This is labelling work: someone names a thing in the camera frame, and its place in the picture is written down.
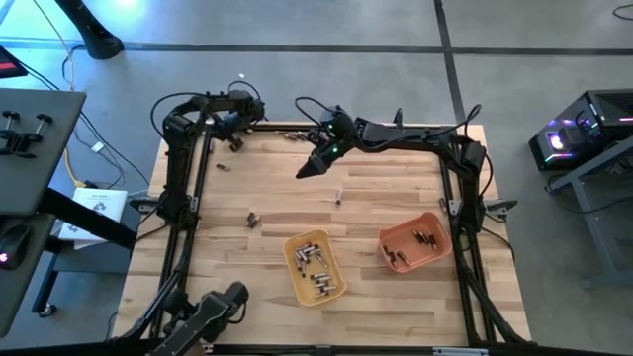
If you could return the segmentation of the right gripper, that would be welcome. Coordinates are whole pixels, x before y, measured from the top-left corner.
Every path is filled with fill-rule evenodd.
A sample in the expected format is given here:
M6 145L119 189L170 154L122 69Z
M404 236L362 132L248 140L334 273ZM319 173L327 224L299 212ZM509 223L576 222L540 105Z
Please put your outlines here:
M333 163L352 148L350 136L354 134L351 117L341 108L329 108L320 118L321 136L324 142L316 147L316 155L312 154L299 169L297 178L310 178L323 175L327 171L325 163Z

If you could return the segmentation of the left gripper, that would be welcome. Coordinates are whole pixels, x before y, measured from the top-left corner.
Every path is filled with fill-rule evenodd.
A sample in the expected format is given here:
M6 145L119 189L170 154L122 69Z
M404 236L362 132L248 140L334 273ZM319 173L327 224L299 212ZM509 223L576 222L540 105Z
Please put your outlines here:
M222 117L217 125L217 132L222 136L233 135L236 131L243 130L249 126L250 116L240 112L232 112ZM243 141L240 138L230 141L229 148L232 152L243 147Z

